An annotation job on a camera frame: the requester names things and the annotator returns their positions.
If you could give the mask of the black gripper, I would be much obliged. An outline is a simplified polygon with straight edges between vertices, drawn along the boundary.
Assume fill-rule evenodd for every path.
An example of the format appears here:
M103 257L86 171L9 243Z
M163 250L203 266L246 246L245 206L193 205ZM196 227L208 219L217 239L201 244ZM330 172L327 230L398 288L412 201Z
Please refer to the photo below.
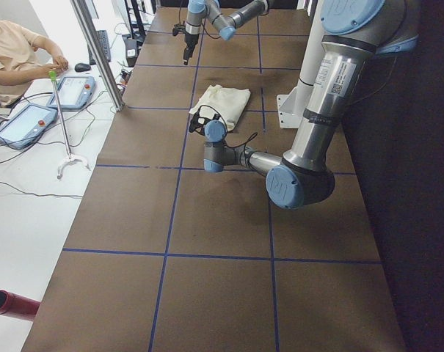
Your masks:
M191 24L177 23L173 26L172 35L177 36L179 33L184 34L186 47L183 52L183 64L188 65L199 41L200 27Z
M212 120L219 120L221 118L220 114L215 113L214 116L209 119L207 117L201 117L199 113L195 113L192 115L192 118L189 123L189 132L190 133L198 133L200 135L205 134L205 126Z

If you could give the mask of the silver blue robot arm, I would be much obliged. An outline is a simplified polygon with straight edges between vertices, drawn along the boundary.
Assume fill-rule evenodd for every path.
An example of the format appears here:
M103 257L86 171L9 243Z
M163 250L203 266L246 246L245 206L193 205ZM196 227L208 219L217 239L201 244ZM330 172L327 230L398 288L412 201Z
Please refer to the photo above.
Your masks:
M230 40L236 30L260 15L269 13L274 1L251 1L230 15L224 15L219 1L189 1L186 20L173 26L172 35L183 33L186 47L183 51L183 64L187 66L198 44L199 36L206 23L218 32L223 40Z
M278 113L296 128L282 156L227 144L226 120L195 116L205 137L204 168L241 165L266 178L269 198L296 209L325 200L335 187L327 149L350 104L364 64L377 56L411 51L418 40L419 1L320 1L316 5L297 85L280 95Z

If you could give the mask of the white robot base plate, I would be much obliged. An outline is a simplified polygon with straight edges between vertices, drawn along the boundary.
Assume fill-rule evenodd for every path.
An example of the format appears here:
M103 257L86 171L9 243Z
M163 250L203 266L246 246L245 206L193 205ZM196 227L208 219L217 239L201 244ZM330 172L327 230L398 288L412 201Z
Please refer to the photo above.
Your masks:
M293 89L289 94L277 95L277 113L280 128L298 128L310 93L298 93Z

